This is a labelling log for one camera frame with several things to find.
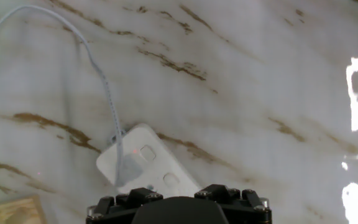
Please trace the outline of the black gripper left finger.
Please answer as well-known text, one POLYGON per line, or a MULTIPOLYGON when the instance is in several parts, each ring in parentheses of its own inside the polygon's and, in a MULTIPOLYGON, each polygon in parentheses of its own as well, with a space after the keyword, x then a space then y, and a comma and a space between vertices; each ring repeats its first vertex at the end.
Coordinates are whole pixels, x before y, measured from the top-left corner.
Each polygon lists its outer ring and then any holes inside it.
POLYGON ((100 198, 97 205, 88 207, 86 224, 131 224, 138 209, 151 202, 162 200, 163 195, 144 187, 115 197, 100 198))

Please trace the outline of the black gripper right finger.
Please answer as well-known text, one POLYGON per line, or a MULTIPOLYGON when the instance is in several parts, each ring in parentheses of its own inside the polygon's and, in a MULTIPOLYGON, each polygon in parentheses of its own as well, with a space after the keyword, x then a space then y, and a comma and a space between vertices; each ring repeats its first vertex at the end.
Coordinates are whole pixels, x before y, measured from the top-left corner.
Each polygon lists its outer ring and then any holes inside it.
POLYGON ((259 197, 252 189, 239 190, 226 185, 211 184, 196 192, 194 198, 219 205, 229 223, 272 224, 269 199, 259 197))

